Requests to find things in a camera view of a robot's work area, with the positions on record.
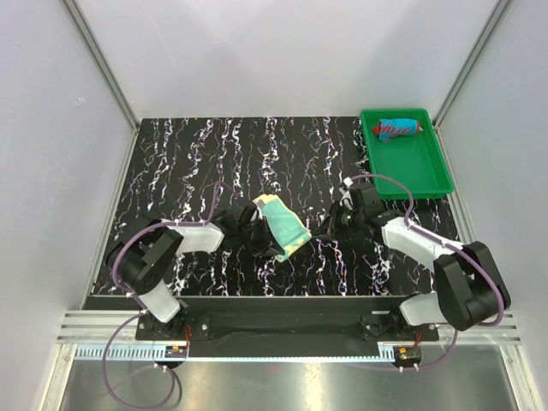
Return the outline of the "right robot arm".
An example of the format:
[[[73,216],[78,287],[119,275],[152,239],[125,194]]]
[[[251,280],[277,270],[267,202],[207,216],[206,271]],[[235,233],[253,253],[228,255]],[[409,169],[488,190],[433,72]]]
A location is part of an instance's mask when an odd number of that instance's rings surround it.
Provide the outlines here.
[[[369,239],[406,254],[434,276],[429,294],[406,297],[380,320],[374,339],[408,339],[420,327],[446,323],[456,331],[495,326],[511,300],[488,246],[480,241],[451,241],[413,223],[408,215],[387,209],[369,182],[352,182],[331,204],[314,236],[343,241]]]

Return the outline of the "red and blue towel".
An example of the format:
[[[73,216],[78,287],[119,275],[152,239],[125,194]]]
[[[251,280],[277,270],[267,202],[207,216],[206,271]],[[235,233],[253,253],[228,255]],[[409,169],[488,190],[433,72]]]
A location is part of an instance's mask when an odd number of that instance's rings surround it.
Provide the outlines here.
[[[423,131],[418,120],[408,118],[380,119],[372,128],[381,142],[400,136],[414,136]]]

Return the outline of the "yellow and green towel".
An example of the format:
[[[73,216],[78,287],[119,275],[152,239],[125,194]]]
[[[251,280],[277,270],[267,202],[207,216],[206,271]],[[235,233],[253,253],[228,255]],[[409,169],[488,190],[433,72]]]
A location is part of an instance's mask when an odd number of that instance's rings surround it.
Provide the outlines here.
[[[275,194],[261,194],[253,200],[266,217],[267,225],[283,252],[276,256],[277,262],[284,262],[312,239],[310,230]]]

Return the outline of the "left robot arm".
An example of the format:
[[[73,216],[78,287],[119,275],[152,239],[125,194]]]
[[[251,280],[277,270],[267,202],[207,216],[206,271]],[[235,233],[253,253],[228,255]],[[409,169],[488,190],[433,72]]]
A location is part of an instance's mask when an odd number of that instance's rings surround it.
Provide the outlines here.
[[[203,223],[139,217],[107,252],[104,264],[115,285],[140,305],[144,326],[162,337],[176,339],[188,329],[187,306],[171,294],[164,281],[172,260],[178,254],[215,253],[239,246],[254,257],[284,254],[266,218],[251,200],[238,200]]]

